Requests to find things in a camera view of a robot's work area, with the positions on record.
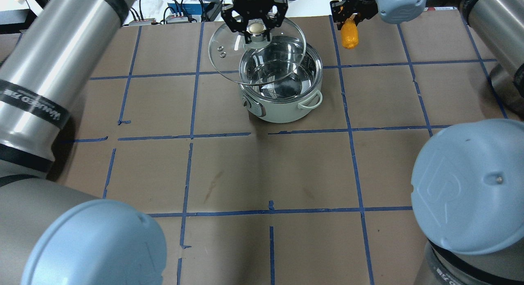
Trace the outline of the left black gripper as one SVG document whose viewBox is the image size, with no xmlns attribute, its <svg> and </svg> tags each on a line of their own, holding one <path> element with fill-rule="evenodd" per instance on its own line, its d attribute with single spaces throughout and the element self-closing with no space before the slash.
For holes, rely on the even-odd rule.
<svg viewBox="0 0 524 285">
<path fill-rule="evenodd" d="M 232 0 L 221 8 L 221 18 L 231 32 L 245 33 L 248 22 L 255 19 L 271 30 L 281 27 L 287 9 L 287 0 Z"/>
</svg>

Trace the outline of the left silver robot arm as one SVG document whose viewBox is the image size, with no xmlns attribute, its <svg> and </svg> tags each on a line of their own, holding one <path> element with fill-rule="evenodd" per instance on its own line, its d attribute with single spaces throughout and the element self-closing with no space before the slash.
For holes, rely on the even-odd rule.
<svg viewBox="0 0 524 285">
<path fill-rule="evenodd" d="M 228 199 L 247 199 L 255 179 L 241 182 L 262 157 L 273 136 L 264 132 L 210 133 L 191 140 L 195 75 L 89 81 L 75 104 L 73 119 L 51 143 L 56 157 L 52 182 L 99 199 L 135 207 L 146 222 L 161 227 L 165 248 L 161 285 L 178 283 L 183 249 L 176 244 L 182 224 L 185 183 L 193 150 L 205 188 L 234 188 Z"/>
</svg>

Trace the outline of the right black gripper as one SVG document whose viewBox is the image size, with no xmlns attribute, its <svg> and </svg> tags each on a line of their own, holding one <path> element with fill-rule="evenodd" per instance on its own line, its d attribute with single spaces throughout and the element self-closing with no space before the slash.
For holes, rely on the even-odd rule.
<svg viewBox="0 0 524 285">
<path fill-rule="evenodd" d="M 376 0 L 334 0 L 331 1 L 332 20 L 337 28 L 342 28 L 351 18 L 356 25 L 378 14 Z"/>
</svg>

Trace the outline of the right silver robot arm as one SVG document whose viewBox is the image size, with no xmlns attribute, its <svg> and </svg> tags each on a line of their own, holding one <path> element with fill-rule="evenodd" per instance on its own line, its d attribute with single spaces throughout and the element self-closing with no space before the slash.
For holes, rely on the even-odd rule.
<svg viewBox="0 0 524 285">
<path fill-rule="evenodd" d="M 424 8 L 458 7 L 499 61 L 494 91 L 523 116 L 523 0 L 331 1 L 345 48 L 349 30 L 375 15 L 386 23 Z M 411 203 L 427 237 L 415 285 L 522 285 L 523 122 L 488 119 L 440 130 L 414 163 Z"/>
</svg>

